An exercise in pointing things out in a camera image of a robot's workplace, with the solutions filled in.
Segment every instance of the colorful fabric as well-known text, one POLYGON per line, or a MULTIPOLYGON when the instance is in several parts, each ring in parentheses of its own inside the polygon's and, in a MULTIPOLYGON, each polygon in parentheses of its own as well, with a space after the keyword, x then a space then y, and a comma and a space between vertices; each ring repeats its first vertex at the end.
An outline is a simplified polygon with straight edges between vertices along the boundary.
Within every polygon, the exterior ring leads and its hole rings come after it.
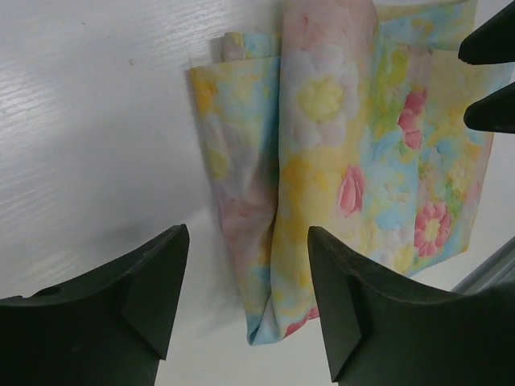
POLYGON ((238 60, 192 70, 251 344, 318 316, 310 226, 407 276, 468 247, 493 135, 463 114, 513 71, 459 62, 475 9, 294 0, 280 98, 277 35, 228 34, 238 60))

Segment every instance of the floral cloth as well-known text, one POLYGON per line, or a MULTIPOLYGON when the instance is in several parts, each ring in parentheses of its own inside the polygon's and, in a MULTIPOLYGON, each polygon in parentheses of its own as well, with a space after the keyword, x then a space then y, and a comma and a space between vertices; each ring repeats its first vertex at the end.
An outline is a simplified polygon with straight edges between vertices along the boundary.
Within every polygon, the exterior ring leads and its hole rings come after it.
POLYGON ((192 70, 251 344, 318 316, 310 226, 407 276, 468 247, 493 135, 463 114, 513 71, 458 60, 475 9, 293 0, 280 96, 278 35, 227 34, 235 61, 192 70))

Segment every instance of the white surface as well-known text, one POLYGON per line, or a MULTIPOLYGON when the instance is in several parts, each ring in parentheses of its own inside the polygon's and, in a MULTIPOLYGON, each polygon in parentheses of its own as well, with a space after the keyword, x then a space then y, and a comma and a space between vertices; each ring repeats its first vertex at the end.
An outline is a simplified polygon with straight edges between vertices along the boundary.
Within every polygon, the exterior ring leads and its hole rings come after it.
MULTIPOLYGON (((478 23, 508 3, 480 0, 478 23)), ((186 223, 191 252, 157 385, 329 385, 317 321, 272 347, 246 344, 185 75, 216 56, 210 40, 224 32, 277 29, 278 9, 274 0, 0 0, 0 298, 186 223)), ((496 137, 470 252, 418 280, 449 290, 513 236, 514 148, 515 138, 496 137)))

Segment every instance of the cloth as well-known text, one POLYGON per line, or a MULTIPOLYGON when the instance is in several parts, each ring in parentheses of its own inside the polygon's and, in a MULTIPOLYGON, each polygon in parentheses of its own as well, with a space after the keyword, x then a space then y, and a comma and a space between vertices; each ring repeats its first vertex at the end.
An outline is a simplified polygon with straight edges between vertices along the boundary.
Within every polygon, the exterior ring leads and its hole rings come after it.
POLYGON ((475 8, 294 0, 280 97, 277 35, 227 34, 234 61, 192 70, 250 344, 318 316, 310 226, 406 276, 468 247, 493 136, 464 110, 513 71, 459 62, 475 8))

